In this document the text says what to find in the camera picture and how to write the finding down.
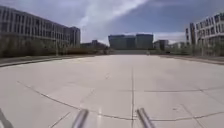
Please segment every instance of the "office building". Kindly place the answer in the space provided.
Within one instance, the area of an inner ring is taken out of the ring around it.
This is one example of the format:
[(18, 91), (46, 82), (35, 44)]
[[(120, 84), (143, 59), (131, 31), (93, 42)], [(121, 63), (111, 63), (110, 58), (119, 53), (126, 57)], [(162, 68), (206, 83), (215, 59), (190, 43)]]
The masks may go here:
[(153, 35), (110, 35), (110, 47), (115, 50), (148, 50), (153, 48)]
[(137, 34), (136, 42), (138, 49), (153, 49), (153, 35), (151, 34)]
[(127, 50), (134, 50), (134, 49), (136, 49), (135, 36), (127, 35), (127, 36), (125, 36), (125, 40), (126, 40), (126, 49)]
[(50, 20), (0, 6), (0, 38), (18, 37), (22, 41), (35, 39), (54, 42), (59, 48), (78, 47), (80, 29), (66, 27)]
[(195, 35), (195, 25), (190, 23), (190, 25), (185, 30), (186, 42), (195, 45), (196, 44), (196, 35)]
[(169, 47), (169, 41), (168, 40), (157, 40), (154, 42), (154, 49), (159, 51), (166, 51), (166, 49)]
[(224, 41), (224, 13), (218, 13), (195, 23), (197, 43)]
[(125, 35), (110, 35), (108, 37), (110, 47), (116, 50), (126, 49), (126, 39)]

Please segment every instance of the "metal pole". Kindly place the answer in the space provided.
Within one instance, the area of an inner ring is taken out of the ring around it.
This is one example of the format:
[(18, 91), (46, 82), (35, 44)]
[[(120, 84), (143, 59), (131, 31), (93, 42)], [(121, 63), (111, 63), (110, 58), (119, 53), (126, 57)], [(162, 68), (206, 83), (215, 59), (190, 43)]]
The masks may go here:
[(155, 128), (154, 124), (150, 121), (148, 115), (146, 114), (144, 108), (138, 109), (136, 112), (143, 125), (143, 128)]
[(72, 125), (72, 128), (83, 128), (83, 125), (84, 125), (84, 123), (86, 121), (88, 113), (89, 113), (89, 111), (87, 109), (81, 110), (78, 113), (78, 115), (77, 115), (77, 117), (75, 119), (75, 122)]

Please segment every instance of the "curb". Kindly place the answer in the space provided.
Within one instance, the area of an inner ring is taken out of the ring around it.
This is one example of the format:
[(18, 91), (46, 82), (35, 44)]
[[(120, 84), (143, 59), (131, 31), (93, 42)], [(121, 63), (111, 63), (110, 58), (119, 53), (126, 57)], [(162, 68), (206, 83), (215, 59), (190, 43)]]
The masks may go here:
[(94, 56), (58, 57), (58, 58), (39, 59), (39, 60), (30, 60), (30, 61), (21, 61), (21, 62), (10, 62), (10, 63), (0, 64), (0, 68), (1, 67), (21, 65), (21, 64), (39, 63), (39, 62), (47, 62), (47, 61), (63, 60), (63, 59), (73, 59), (73, 58), (82, 58), (82, 57), (94, 57)]

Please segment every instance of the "paved plaza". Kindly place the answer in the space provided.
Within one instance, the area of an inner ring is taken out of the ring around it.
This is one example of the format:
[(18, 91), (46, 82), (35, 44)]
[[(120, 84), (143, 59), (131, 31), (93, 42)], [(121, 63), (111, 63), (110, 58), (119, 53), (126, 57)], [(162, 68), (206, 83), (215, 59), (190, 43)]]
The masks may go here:
[(14, 128), (223, 128), (224, 66), (146, 55), (111, 55), (0, 68), (0, 108)]

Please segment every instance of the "sky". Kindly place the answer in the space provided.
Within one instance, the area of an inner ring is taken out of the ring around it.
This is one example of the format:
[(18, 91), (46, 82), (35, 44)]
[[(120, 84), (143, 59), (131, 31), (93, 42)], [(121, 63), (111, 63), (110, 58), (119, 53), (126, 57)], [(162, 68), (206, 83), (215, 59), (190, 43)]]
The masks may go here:
[(190, 22), (224, 12), (224, 0), (0, 0), (0, 4), (81, 29), (81, 42), (111, 34), (154, 34), (185, 41)]

